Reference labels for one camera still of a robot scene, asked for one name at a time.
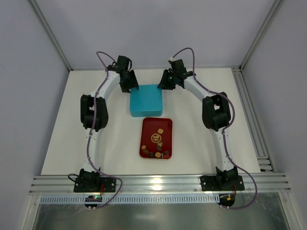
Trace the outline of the teal tin lid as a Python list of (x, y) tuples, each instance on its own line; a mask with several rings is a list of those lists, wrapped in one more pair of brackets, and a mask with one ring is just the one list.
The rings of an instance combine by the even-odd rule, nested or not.
[(130, 90), (130, 107), (162, 107), (162, 90), (157, 88), (157, 84), (140, 85), (139, 89)]

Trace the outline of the red rectangular tray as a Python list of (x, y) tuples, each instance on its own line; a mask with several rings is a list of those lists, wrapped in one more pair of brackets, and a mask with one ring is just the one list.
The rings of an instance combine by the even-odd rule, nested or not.
[[(158, 129), (162, 129), (163, 133), (159, 134)], [(173, 121), (169, 118), (146, 117), (142, 122), (141, 140), (139, 155), (145, 159), (159, 159), (168, 160), (172, 157), (173, 150)], [(157, 150), (157, 143), (162, 142), (161, 151)], [(156, 154), (161, 153), (161, 157), (157, 158), (155, 155), (150, 157), (149, 154), (143, 153), (142, 145), (146, 146), (146, 150)]]

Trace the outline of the teal tin box with cups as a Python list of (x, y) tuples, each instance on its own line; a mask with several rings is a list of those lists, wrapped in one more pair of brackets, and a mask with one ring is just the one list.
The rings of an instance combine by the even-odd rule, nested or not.
[(160, 107), (130, 107), (130, 114), (132, 117), (157, 117), (161, 116), (163, 108)]

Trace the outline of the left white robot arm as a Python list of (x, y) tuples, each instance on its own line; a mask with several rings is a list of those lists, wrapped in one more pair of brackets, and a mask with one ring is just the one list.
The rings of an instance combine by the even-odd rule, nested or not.
[(132, 60), (126, 56), (118, 56), (117, 60), (106, 65), (100, 55), (109, 54), (97, 51), (96, 55), (105, 68), (105, 77), (97, 88), (90, 94), (84, 94), (80, 99), (80, 119), (86, 131), (86, 158), (83, 170), (87, 173), (96, 173), (99, 176), (116, 177), (103, 173), (98, 167), (100, 156), (100, 141), (105, 127), (108, 124), (108, 110), (106, 101), (116, 86), (120, 86), (123, 93), (139, 89), (139, 85), (132, 70)]

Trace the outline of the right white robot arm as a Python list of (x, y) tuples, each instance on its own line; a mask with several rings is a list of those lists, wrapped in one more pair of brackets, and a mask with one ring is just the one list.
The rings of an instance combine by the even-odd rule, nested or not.
[(231, 124), (227, 95), (207, 89), (196, 79), (194, 71), (187, 71), (183, 60), (170, 60), (169, 63), (171, 68), (164, 70), (158, 88), (173, 90), (181, 86), (202, 102), (202, 121), (211, 132), (216, 152), (216, 176), (213, 181), (220, 190), (228, 190), (238, 178), (238, 171), (227, 149), (228, 127)]

